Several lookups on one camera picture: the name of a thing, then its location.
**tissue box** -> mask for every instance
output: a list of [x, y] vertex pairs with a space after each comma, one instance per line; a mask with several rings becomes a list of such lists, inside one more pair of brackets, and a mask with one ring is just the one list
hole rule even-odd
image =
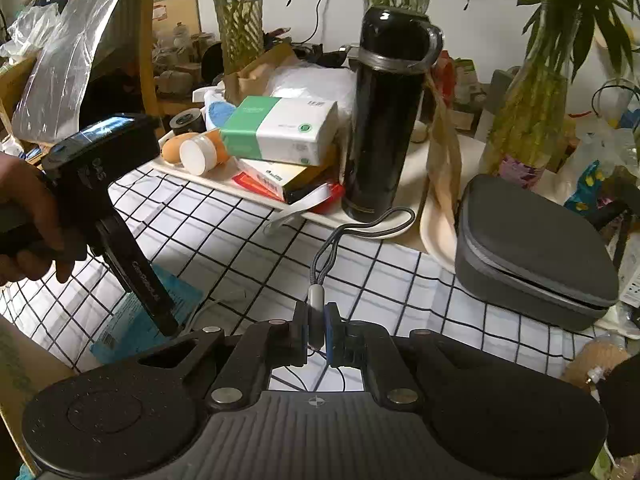
[[220, 135], [229, 155], [320, 166], [337, 128], [335, 101], [249, 96]]

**finger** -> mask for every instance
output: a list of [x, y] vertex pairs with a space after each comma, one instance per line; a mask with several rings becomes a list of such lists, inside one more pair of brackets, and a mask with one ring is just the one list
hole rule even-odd
[[24, 279], [24, 273], [6, 254], [0, 254], [0, 274], [9, 282], [19, 282]]
[[20, 251], [16, 254], [15, 260], [31, 281], [39, 280], [51, 267], [51, 260], [43, 260], [31, 251]]
[[56, 279], [59, 283], [65, 283], [74, 271], [75, 262], [56, 261]]
[[2, 196], [14, 200], [26, 209], [47, 245], [56, 251], [62, 251], [64, 242], [58, 222], [56, 199], [39, 178], [40, 171], [9, 155], [0, 157], [0, 166]]

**black and white checkered tablecloth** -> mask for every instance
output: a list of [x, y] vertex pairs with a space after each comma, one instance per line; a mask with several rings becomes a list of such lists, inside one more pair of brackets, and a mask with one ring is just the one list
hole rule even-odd
[[[110, 188], [111, 199], [149, 260], [221, 300], [198, 327], [216, 325], [237, 334], [252, 322], [291, 319], [304, 300], [308, 265], [329, 229], [293, 221], [266, 236], [270, 208], [143, 166]], [[483, 351], [553, 376], [582, 346], [603, 331], [570, 333], [468, 294], [428, 254], [391, 241], [343, 237], [337, 262], [324, 282], [326, 300], [345, 319], [368, 320], [391, 334], [437, 330]], [[238, 290], [244, 298], [238, 299]], [[90, 353], [124, 292], [101, 258], [76, 263], [59, 284], [53, 270], [37, 282], [7, 285], [0, 314], [77, 371], [98, 365]], [[322, 352], [294, 368], [305, 388], [342, 389], [338, 371]], [[344, 368], [347, 390], [361, 390], [358, 370]], [[301, 389], [289, 370], [273, 372], [272, 389]]]

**paper bag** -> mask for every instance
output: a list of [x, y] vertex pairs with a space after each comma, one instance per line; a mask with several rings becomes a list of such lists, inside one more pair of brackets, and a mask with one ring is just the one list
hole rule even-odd
[[431, 73], [427, 73], [425, 85], [431, 90], [436, 101], [427, 158], [429, 192], [435, 194], [435, 200], [453, 230], [462, 172], [460, 144], [456, 129], [449, 117], [449, 109], [438, 92]]
[[297, 62], [289, 43], [274, 46], [239, 72], [224, 76], [225, 99], [238, 106], [248, 95], [263, 95], [274, 70]]

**gray cable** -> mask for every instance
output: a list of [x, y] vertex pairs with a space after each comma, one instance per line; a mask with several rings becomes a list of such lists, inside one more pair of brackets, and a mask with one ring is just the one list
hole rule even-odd
[[[375, 227], [379, 225], [380, 222], [382, 222], [389, 215], [393, 215], [394, 213], [398, 213], [398, 212], [408, 213], [410, 218], [406, 222], [400, 224], [399, 226], [392, 227], [390, 229], [384, 229], [382, 231], [359, 231], [358, 230], [358, 229]], [[332, 231], [332, 233], [328, 236], [328, 238], [325, 240], [325, 242], [322, 244], [322, 247], [320, 247], [320, 249], [316, 253], [316, 256], [314, 256], [314, 259], [311, 261], [311, 268], [309, 269], [309, 282], [311, 282], [311, 285], [315, 285], [316, 283], [318, 285], [322, 285], [322, 282], [324, 282], [325, 277], [327, 276], [327, 274], [335, 264], [335, 260], [338, 256], [338, 243], [340, 242], [340, 238], [342, 238], [343, 235], [354, 235], [360, 238], [378, 238], [381, 236], [389, 236], [389, 235], [396, 234], [400, 231], [403, 231], [404, 229], [407, 229], [409, 226], [411, 226], [412, 223], [414, 223], [414, 221], [415, 221], [415, 212], [413, 209], [408, 207], [393, 207], [391, 209], [387, 209], [384, 213], [382, 213], [380, 218], [377, 218], [373, 222], [369, 222], [366, 224], [356, 224], [356, 223], [342, 224], [340, 227], [335, 228]], [[320, 256], [322, 256], [322, 254], [327, 250], [329, 245], [332, 246], [331, 253], [329, 254], [329, 258], [324, 263], [322, 268], [320, 270], [317, 270], [316, 267], [318, 266], [318, 260], [320, 259]]]

